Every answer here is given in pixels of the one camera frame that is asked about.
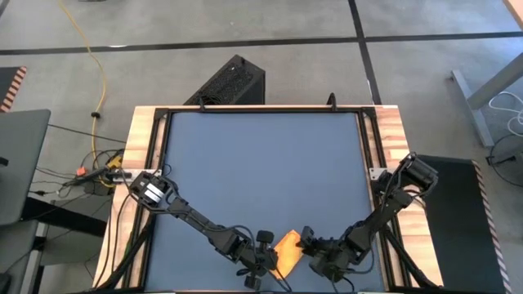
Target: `concrete floor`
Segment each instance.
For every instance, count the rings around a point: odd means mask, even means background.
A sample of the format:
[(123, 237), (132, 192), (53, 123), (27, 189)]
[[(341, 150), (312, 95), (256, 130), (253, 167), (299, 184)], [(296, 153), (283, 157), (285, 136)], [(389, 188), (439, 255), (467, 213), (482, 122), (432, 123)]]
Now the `concrete floor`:
[[(66, 5), (93, 46), (355, 36), (344, 0), (70, 0)], [(520, 30), (501, 0), (358, 0), (357, 5), (366, 36)], [(0, 49), (83, 45), (51, 0), (11, 0), (0, 18), (0, 40)], [(512, 290), (522, 293), (521, 188), (501, 181), (486, 166), (488, 150), (481, 147), (466, 106), (447, 78), (450, 70), (459, 69), (471, 88), (478, 88), (521, 52), (523, 39), (382, 42), (368, 47), (382, 101), (400, 106), (411, 150), (473, 158), (481, 165)], [(182, 104), (234, 54), (267, 72), (267, 104), (324, 104), (331, 91), (340, 104), (372, 103), (357, 43), (98, 53), (109, 84), (98, 133), (126, 140), (135, 106)], [(89, 114), (100, 98), (101, 78), (87, 54), (0, 56), (0, 66), (19, 65), (26, 66), (28, 74), (13, 111), (48, 108), (52, 123), (90, 131)], [(522, 96), (523, 81), (509, 90)], [(495, 138), (506, 134), (507, 116), (488, 109), (485, 115)], [(89, 151), (89, 142), (87, 136), (50, 128), (39, 165), (71, 172)], [(103, 140), (98, 145), (122, 146)], [(84, 200), (77, 209), (89, 213), (99, 203)], [(51, 249), (68, 243), (82, 247), (76, 255), (68, 253), (78, 261), (101, 244), (85, 236), (56, 241)], [(88, 266), (93, 272), (96, 258)], [(81, 291), (90, 284), (82, 262), (54, 265), (44, 273), (41, 293)]]

